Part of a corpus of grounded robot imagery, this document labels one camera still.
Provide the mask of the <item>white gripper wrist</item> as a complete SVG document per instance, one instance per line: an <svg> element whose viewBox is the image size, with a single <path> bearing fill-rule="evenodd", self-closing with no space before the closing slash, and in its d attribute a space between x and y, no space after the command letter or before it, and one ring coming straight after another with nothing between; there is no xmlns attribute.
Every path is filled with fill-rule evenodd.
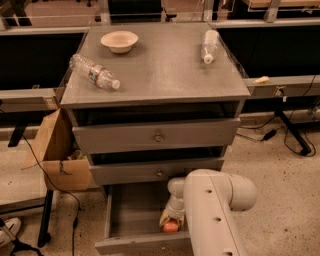
<svg viewBox="0 0 320 256"><path fill-rule="evenodd" d="M185 208L184 208L184 178L173 178L167 184L168 192L170 193L169 200L163 210L159 226L163 227L169 220L178 220L179 231L184 229L185 224Z"/></svg>

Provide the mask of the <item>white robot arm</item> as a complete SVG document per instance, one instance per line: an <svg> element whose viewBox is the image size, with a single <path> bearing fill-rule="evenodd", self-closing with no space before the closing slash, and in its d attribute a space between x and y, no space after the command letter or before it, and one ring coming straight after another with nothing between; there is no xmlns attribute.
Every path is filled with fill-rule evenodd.
<svg viewBox="0 0 320 256"><path fill-rule="evenodd" d="M159 225L172 220L177 227L187 225L194 256L248 256L232 213L255 205L257 190L250 179L197 169L171 179L167 189Z"/></svg>

